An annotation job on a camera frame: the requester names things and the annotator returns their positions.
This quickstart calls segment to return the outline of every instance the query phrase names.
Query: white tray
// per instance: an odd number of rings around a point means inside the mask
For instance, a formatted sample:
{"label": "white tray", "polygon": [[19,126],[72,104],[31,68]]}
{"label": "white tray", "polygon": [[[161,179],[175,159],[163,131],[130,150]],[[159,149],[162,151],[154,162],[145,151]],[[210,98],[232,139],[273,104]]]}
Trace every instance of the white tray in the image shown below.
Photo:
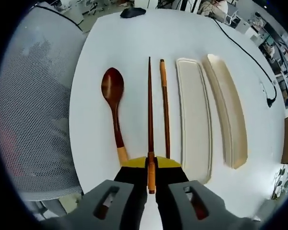
{"label": "white tray", "polygon": [[203,66],[190,59],[176,61],[179,81],[182,168],[189,180],[205,184],[211,176],[211,122]]}
{"label": "white tray", "polygon": [[208,54],[202,61],[209,79],[221,123],[225,163],[234,169],[248,158],[248,144],[241,102],[223,60]]}

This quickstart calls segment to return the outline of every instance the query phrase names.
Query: wooden spoon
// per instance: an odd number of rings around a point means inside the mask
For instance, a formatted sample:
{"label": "wooden spoon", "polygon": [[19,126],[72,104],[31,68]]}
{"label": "wooden spoon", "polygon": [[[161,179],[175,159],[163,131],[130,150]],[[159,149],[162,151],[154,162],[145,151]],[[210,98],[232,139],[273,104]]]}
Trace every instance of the wooden spoon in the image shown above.
{"label": "wooden spoon", "polygon": [[128,160],[128,154],[121,137],[118,117],[119,103],[124,92],[124,80],[117,69],[109,68],[106,71],[101,82],[101,91],[112,111],[117,153],[122,165],[123,162]]}

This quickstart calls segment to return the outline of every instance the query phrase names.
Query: computer mouse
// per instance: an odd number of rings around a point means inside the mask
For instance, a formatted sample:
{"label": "computer mouse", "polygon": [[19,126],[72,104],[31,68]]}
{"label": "computer mouse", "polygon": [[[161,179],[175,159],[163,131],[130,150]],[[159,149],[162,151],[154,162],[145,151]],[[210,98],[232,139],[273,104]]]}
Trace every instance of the computer mouse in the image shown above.
{"label": "computer mouse", "polygon": [[131,7],[128,9],[124,9],[123,12],[120,14],[122,18],[133,18],[139,15],[143,15],[146,13],[146,10],[143,8],[136,8],[136,7]]}

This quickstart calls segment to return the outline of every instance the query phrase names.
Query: chopstick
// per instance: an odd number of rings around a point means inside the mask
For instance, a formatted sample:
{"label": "chopstick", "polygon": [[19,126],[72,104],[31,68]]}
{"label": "chopstick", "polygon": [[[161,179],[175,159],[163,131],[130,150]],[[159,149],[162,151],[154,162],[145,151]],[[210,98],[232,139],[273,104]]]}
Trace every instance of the chopstick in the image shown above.
{"label": "chopstick", "polygon": [[163,113],[164,113],[166,158],[170,159],[169,117],[168,117],[168,87],[167,87],[167,73],[166,73],[166,70],[165,70],[165,63],[164,63],[163,59],[160,60],[160,75],[161,75],[162,96],[163,96]]}
{"label": "chopstick", "polygon": [[152,74],[150,57],[148,60],[148,190],[154,194],[156,190],[156,168],[154,153],[154,125],[153,125],[153,97],[152,97]]}

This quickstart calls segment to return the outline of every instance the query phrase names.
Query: light wooden handle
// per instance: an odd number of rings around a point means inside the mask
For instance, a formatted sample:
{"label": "light wooden handle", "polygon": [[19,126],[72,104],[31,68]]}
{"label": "light wooden handle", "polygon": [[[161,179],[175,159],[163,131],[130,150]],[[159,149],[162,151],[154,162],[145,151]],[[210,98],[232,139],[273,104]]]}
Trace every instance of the light wooden handle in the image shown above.
{"label": "light wooden handle", "polygon": [[128,161],[128,154],[125,147],[117,148],[117,154],[119,155],[120,164]]}
{"label": "light wooden handle", "polygon": [[160,74],[161,74],[161,84],[162,86],[167,86],[167,73],[165,71],[165,63],[164,60],[160,60]]}
{"label": "light wooden handle", "polygon": [[148,190],[149,194],[154,194],[156,190],[156,166],[154,162],[154,152],[148,153]]}

